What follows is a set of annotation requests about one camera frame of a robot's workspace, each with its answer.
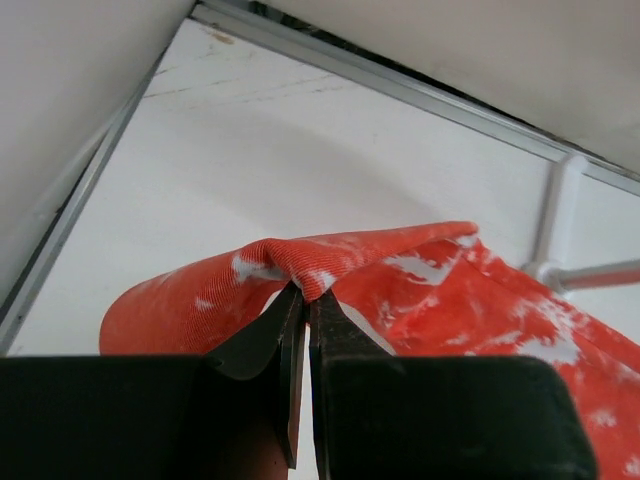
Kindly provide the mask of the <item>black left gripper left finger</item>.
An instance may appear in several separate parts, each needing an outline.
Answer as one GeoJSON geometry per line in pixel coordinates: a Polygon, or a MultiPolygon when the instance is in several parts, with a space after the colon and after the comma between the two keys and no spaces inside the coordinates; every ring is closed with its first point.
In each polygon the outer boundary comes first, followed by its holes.
{"type": "Polygon", "coordinates": [[[204,359],[229,406],[219,415],[220,469],[297,466],[304,300],[293,284],[204,359]]]}

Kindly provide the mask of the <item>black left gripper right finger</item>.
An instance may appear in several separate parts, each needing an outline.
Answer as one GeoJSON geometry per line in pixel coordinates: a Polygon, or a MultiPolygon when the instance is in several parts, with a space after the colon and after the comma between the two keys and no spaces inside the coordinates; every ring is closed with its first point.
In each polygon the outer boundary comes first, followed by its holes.
{"type": "Polygon", "coordinates": [[[391,356],[356,326],[329,291],[309,304],[313,435],[321,475],[391,475],[397,404],[391,356]]]}

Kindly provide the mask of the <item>red white patterned trousers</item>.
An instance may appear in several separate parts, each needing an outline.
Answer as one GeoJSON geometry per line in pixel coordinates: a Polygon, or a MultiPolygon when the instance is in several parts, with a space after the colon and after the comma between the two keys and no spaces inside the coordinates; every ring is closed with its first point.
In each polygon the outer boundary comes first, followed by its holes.
{"type": "Polygon", "coordinates": [[[567,383],[604,479],[639,475],[639,348],[495,256],[469,222],[267,238],[142,282],[106,312],[102,354],[204,353],[295,284],[400,355],[532,356],[567,383]]]}

